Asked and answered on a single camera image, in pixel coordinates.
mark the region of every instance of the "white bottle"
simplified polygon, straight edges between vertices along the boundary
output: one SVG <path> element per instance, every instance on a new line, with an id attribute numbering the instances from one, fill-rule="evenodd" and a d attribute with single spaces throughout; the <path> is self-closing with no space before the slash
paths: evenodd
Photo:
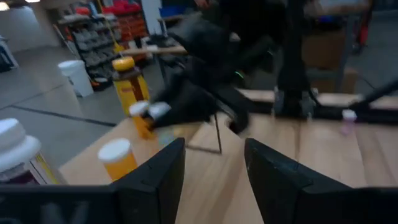
<path id="1" fill-rule="evenodd" d="M 41 146 L 17 119 L 0 120 L 0 184 L 59 184 Z"/>

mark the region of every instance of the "floor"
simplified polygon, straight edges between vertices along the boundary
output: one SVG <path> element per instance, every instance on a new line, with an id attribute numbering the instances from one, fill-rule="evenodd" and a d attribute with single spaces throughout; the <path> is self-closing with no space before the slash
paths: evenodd
<path id="1" fill-rule="evenodd" d="M 398 13 L 377 15 L 369 32 L 368 47 L 349 64 L 374 86 L 398 77 Z M 60 167 L 124 119 L 113 87 L 77 98 L 57 64 L 73 59 L 67 49 L 43 48 L 15 54 L 20 68 L 0 73 L 0 119 L 17 118 L 27 133 L 39 138 L 45 157 Z M 159 68 L 144 70 L 150 93 L 163 88 Z M 260 77 L 254 88 L 271 89 L 274 79 Z M 356 91 L 372 88 L 358 81 Z"/>

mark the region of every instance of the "yellow bottle cap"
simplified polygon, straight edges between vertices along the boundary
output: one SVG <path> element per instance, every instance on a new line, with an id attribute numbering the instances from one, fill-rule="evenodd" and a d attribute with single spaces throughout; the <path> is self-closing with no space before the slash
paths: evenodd
<path id="1" fill-rule="evenodd" d="M 132 57 L 123 57 L 112 61 L 113 68 L 118 72 L 132 69 L 135 65 L 136 63 Z"/>

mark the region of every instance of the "wall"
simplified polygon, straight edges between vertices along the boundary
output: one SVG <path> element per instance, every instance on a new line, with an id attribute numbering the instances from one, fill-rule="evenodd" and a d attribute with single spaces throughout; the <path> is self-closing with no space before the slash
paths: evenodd
<path id="1" fill-rule="evenodd" d="M 0 34 L 9 39 L 11 52 L 45 46 L 48 39 L 29 7 L 0 12 Z"/>
<path id="2" fill-rule="evenodd" d="M 33 9 L 37 22 L 40 24 L 45 34 L 44 38 L 46 45 L 52 47 L 60 46 L 60 41 L 57 37 L 58 34 L 55 32 L 55 29 L 53 28 L 45 9 L 42 7 L 42 3 L 31 3 L 30 6 Z"/>
<path id="3" fill-rule="evenodd" d="M 160 28 L 159 22 L 160 18 L 159 8 L 162 7 L 161 0 L 142 0 L 142 10 L 145 14 L 145 20 L 148 27 L 148 32 L 150 34 L 161 34 L 162 29 Z"/>

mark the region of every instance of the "green light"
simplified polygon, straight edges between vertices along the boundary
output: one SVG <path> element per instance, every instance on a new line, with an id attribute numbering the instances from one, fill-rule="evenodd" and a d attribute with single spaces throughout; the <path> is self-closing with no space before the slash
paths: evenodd
<path id="1" fill-rule="evenodd" d="M 239 75 L 241 78 L 244 78 L 242 74 L 240 74 L 238 71 L 235 71 L 235 74 Z"/>

